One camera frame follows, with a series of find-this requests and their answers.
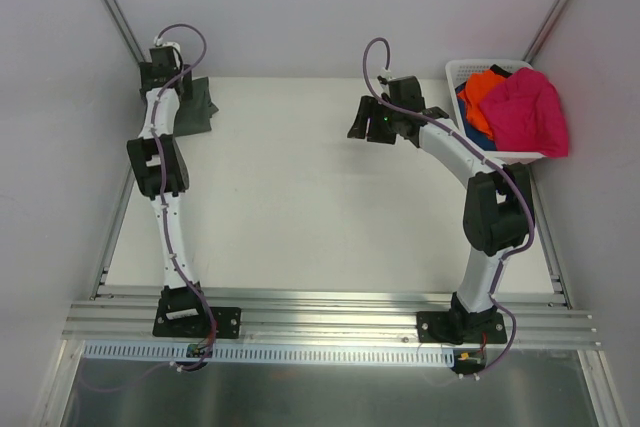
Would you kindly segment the grey t shirt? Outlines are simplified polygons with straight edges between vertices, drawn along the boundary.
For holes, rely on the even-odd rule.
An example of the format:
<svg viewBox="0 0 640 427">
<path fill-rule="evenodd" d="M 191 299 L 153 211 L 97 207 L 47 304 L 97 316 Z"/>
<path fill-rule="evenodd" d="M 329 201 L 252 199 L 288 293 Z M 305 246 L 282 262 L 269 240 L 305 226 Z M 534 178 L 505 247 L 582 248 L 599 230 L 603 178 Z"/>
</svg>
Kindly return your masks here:
<svg viewBox="0 0 640 427">
<path fill-rule="evenodd" d="M 210 80 L 207 77 L 191 80 L 174 121 L 174 135 L 185 137 L 210 132 L 211 119 L 219 112 L 210 92 Z"/>
</svg>

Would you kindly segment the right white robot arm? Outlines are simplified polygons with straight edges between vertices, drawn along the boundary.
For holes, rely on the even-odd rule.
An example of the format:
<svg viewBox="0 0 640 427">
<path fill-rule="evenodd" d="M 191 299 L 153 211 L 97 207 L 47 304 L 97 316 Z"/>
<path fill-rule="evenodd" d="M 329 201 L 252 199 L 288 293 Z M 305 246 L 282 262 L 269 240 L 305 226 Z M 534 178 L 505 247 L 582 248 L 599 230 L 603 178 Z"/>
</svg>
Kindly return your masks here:
<svg viewBox="0 0 640 427">
<path fill-rule="evenodd" d="M 362 97 L 348 135 L 394 144 L 397 138 L 438 160 L 465 189 L 462 226 L 470 253 L 445 311 L 416 315 L 421 340 L 462 345 L 504 344 L 504 310 L 496 292 L 509 259 L 535 234 L 531 180 L 521 163 L 503 164 L 466 139 L 439 107 L 425 104 L 414 76 L 379 76 L 380 92 Z"/>
</svg>

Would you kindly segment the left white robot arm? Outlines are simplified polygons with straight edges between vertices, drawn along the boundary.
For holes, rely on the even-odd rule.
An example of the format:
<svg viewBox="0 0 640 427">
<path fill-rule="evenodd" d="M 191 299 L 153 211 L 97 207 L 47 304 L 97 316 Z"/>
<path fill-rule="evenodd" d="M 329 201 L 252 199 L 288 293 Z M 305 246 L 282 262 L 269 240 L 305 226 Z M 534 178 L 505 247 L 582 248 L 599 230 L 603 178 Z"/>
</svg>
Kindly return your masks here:
<svg viewBox="0 0 640 427">
<path fill-rule="evenodd" d="M 150 49 L 151 60 L 140 64 L 146 113 L 140 133 L 126 144 L 141 195 L 156 219 L 163 259 L 164 284 L 157 322 L 199 335 L 215 322 L 199 279 L 188 259 L 182 207 L 190 186 L 188 169 L 174 135 L 175 119 L 190 93 L 192 66 L 180 46 L 160 39 Z"/>
</svg>

